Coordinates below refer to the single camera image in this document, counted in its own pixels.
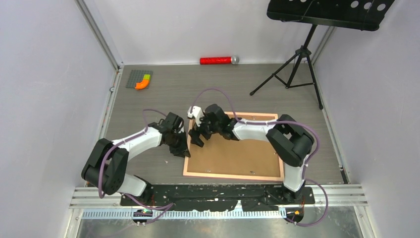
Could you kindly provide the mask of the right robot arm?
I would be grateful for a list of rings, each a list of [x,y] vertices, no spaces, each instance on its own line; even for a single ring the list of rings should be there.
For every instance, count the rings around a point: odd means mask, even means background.
[[[285,162],[283,198],[288,203],[296,203],[303,196],[305,186],[304,167],[314,144],[313,136],[303,124],[289,115],[277,120],[248,120],[237,116],[230,118],[217,104],[205,110],[191,106],[187,117],[195,123],[189,130],[191,144],[204,146],[203,138],[209,140],[219,134],[226,140],[258,140],[269,142],[280,159]]]

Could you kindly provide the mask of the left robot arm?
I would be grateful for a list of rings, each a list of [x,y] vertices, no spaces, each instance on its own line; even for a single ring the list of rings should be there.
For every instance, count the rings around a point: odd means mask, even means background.
[[[147,205],[152,198],[152,192],[147,188],[149,184],[138,176],[127,174],[127,165],[132,158],[161,145],[167,145],[173,156],[190,156],[183,118],[168,113],[138,133],[114,141],[98,140],[81,177],[100,190],[100,197],[116,192],[130,194],[138,204]]]

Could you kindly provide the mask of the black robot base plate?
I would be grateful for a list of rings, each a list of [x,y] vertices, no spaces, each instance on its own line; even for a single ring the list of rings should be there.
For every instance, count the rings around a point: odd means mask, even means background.
[[[311,187],[301,188],[297,194],[287,192],[280,184],[157,184],[134,200],[123,196],[121,206],[162,207],[173,204],[172,211],[232,211],[240,204],[244,211],[274,211],[279,205],[313,205]]]

